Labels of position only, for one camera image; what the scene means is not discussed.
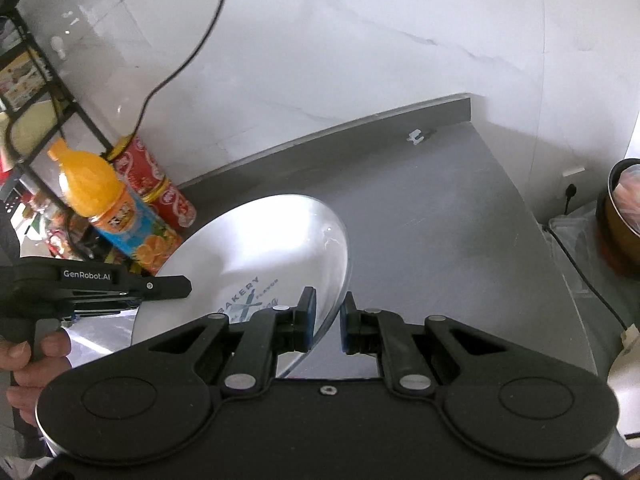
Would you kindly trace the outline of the person's left hand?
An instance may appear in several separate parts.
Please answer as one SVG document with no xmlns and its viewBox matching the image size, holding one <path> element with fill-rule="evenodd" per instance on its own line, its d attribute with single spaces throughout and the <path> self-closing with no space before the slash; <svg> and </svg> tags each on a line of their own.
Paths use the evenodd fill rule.
<svg viewBox="0 0 640 480">
<path fill-rule="evenodd" d="M 27 341 L 14 344 L 1 339 L 1 370 L 10 372 L 14 385 L 6 389 L 6 400 L 29 426 L 37 426 L 36 405 L 49 382 L 70 370 L 70 336 L 60 328 L 40 341 L 42 358 L 32 361 L 32 347 Z"/>
</svg>

